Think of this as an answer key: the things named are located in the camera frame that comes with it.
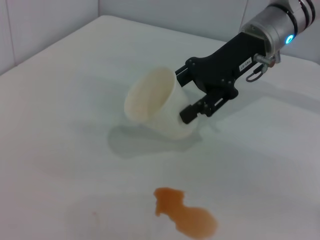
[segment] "brown liquid puddle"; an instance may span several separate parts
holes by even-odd
[[[179,232],[196,240],[204,240],[215,234],[217,220],[203,208],[184,206],[185,192],[163,187],[156,189],[154,196],[157,200],[155,215],[167,215]]]

